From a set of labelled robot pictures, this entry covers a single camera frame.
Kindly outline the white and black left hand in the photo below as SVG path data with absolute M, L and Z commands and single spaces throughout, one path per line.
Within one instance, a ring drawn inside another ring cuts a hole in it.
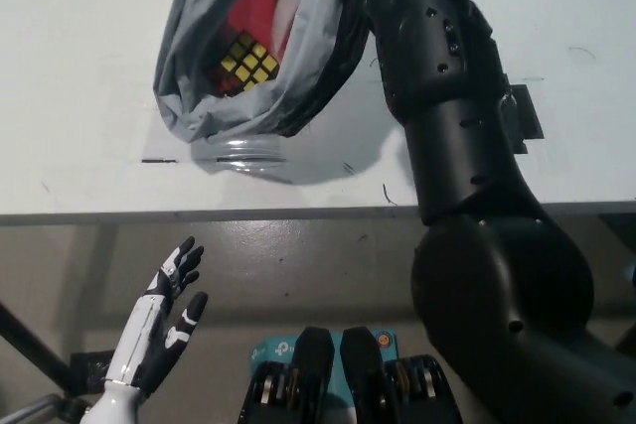
M 196 293 L 180 318 L 166 326 L 175 302 L 199 278 L 204 253 L 190 236 L 165 259 L 136 301 L 114 351 L 105 381 L 130 386 L 145 398 L 153 394 L 179 360 L 208 304 Z

